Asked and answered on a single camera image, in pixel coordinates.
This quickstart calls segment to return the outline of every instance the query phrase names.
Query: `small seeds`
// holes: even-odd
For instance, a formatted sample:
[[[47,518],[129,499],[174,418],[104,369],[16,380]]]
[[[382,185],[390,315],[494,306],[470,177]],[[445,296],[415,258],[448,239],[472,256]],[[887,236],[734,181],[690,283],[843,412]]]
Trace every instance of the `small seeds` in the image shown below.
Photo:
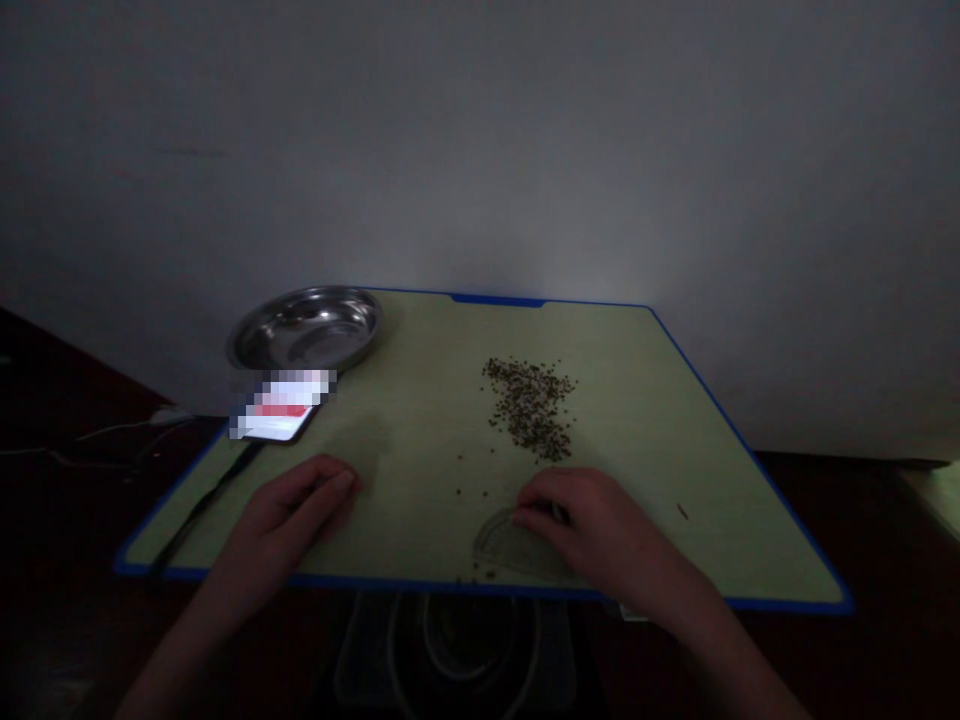
[[[570,438],[555,418],[559,415],[557,405],[575,385],[569,377],[555,375],[555,367],[556,363],[548,367],[545,362],[535,365],[527,360],[514,360],[512,355],[510,360],[490,358],[483,366],[484,377],[491,380],[491,390],[499,395],[493,419],[488,421],[490,426],[496,427],[502,422],[513,436],[515,446],[552,462],[570,456]]]

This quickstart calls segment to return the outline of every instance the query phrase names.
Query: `green cutting board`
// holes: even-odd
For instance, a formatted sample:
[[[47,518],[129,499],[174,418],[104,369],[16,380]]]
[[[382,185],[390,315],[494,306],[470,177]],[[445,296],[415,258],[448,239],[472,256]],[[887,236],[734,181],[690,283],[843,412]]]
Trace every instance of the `green cutting board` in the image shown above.
[[[585,588],[499,568],[490,578],[490,568],[474,567],[477,531],[543,467],[488,422],[496,395],[481,370],[491,357],[513,356],[558,362],[579,381],[563,404],[572,452],[563,464],[616,478],[725,596],[747,606],[847,607],[841,584],[648,308],[374,294],[384,311],[375,352],[347,373],[296,445],[267,447],[234,481],[176,555],[174,574],[208,568],[257,487],[325,452],[350,462],[366,489],[349,526],[314,547],[301,574],[321,584]],[[212,445],[122,551],[122,571],[144,571],[242,449],[225,436]]]

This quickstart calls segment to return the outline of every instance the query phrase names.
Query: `blue board edge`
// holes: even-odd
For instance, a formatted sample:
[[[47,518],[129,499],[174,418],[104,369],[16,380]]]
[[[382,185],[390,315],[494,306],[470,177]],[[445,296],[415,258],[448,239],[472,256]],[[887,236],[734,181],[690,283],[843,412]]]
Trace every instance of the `blue board edge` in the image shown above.
[[[823,562],[826,566],[827,571],[833,577],[834,581],[837,583],[840,588],[840,592],[843,595],[843,598],[840,602],[828,603],[828,602],[803,602],[798,600],[764,600],[759,598],[724,598],[727,604],[734,610],[758,610],[765,612],[788,612],[788,613],[799,613],[799,614],[809,614],[809,615],[850,615],[854,611],[854,602],[853,597],[850,594],[850,590],[847,588],[846,583],[843,582],[843,579],[837,573],[836,569],[833,567],[833,564],[827,558],[826,554],[821,549],[820,545],[814,539],[813,535],[810,534],[810,531],[807,527],[801,522],[800,518],[797,516],[797,513],[791,507],[790,503],[784,497],[783,493],[780,491],[780,488],[777,487],[777,484],[773,481],[769,474],[767,474],[766,468],[757,460],[756,455],[754,455],[753,450],[747,445],[746,441],[743,439],[743,436],[740,434],[740,431],[737,430],[736,426],[733,424],[733,421],[721,407],[720,403],[714,397],[713,393],[710,392],[710,388],[707,387],[707,384],[703,381],[703,378],[700,377],[700,373],[697,372],[696,368],[693,367],[693,363],[690,362],[683,350],[680,349],[680,346],[677,344],[677,341],[674,340],[673,335],[670,334],[670,331],[667,330],[666,325],[663,324],[663,321],[660,319],[660,316],[657,315],[656,311],[648,305],[638,305],[633,303],[608,303],[608,302],[581,302],[576,300],[537,300],[534,298],[508,298],[508,297],[498,297],[494,295],[468,295],[464,293],[447,293],[440,292],[435,290],[403,290],[399,288],[380,288],[380,287],[366,287],[366,290],[380,290],[384,292],[408,292],[408,293],[421,293],[426,295],[447,295],[454,302],[458,303],[474,303],[478,305],[502,305],[510,307],[527,307],[527,308],[541,308],[548,302],[555,303],[570,303],[573,305],[613,305],[618,307],[637,307],[644,308],[649,310],[653,315],[654,319],[657,321],[657,324],[666,334],[667,338],[676,348],[677,352],[680,354],[680,357],[683,358],[683,361],[687,364],[687,367],[690,368],[690,371],[693,373],[694,377],[697,378],[697,381],[700,383],[700,387],[707,393],[707,397],[713,402],[714,407],[720,412],[720,415],[726,421],[727,425],[733,431],[733,434],[736,436],[737,440],[740,442],[740,445],[750,456],[750,459],[753,460],[754,465],[757,466],[757,469],[760,470],[760,473],[766,479],[767,483],[773,489],[773,492],[776,494],[777,498],[786,508],[787,512],[790,514],[790,517],[797,524],[797,527],[800,528],[800,531],[803,533],[803,536],[806,538],[807,542],[810,543],[810,546],[813,548],[814,552],[817,553],[817,556],[820,558],[820,561]],[[119,575],[127,576],[143,576],[146,575],[149,570],[149,565],[134,564],[128,563],[126,561],[127,552],[130,549],[130,546],[133,542],[140,536],[140,533],[146,529],[147,525],[153,520],[153,518],[160,512],[160,509],[164,506],[167,500],[177,491],[177,489],[186,481],[190,473],[193,472],[197,464],[204,458],[204,456],[210,451],[210,448],[223,436],[227,431],[228,422],[224,423],[223,428],[214,436],[214,438],[207,444],[207,446],[200,452],[199,455],[190,463],[189,467],[180,475],[173,485],[170,486],[170,489],[164,493],[164,495],[157,501],[156,505],[150,511],[150,514],[143,520],[142,523],[137,527],[132,535],[126,540],[126,542],[121,546],[120,550],[117,552],[116,558],[113,563],[113,571]],[[164,573],[163,577],[170,580],[184,580],[184,581],[193,581],[199,582],[207,576],[207,569],[205,568],[177,568],[172,567],[168,568]],[[445,593],[469,593],[473,595],[512,595],[512,596],[525,596],[525,597],[536,597],[543,598],[548,600],[608,600],[608,598],[596,590],[588,589],[559,589],[559,588],[537,588],[530,586],[512,586],[512,585],[473,585],[473,584],[456,584],[456,583],[431,583],[431,582],[417,582],[413,580],[389,580],[389,579],[380,579],[380,578],[356,578],[356,577],[341,577],[336,575],[304,575],[304,574],[295,574],[290,578],[290,585],[293,586],[308,586],[308,587],[324,587],[324,588],[352,588],[358,590],[389,590],[389,591],[400,591],[400,592],[445,592]]]

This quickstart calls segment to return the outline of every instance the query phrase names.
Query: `smartphone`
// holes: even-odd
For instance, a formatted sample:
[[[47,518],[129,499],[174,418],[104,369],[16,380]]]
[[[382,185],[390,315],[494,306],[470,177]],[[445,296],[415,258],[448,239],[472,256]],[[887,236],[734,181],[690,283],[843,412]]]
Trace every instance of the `smartphone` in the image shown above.
[[[326,371],[285,373],[258,383],[256,392],[246,395],[231,413],[230,437],[295,443],[335,384]]]

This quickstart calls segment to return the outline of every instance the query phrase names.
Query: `metal bowl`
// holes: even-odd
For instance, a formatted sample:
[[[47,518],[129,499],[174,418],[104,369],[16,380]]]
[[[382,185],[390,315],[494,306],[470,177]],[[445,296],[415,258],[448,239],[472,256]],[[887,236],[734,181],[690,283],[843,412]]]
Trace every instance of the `metal bowl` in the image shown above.
[[[366,290],[304,288],[243,318],[227,342],[227,357],[250,370],[343,371],[370,351],[382,315]]]

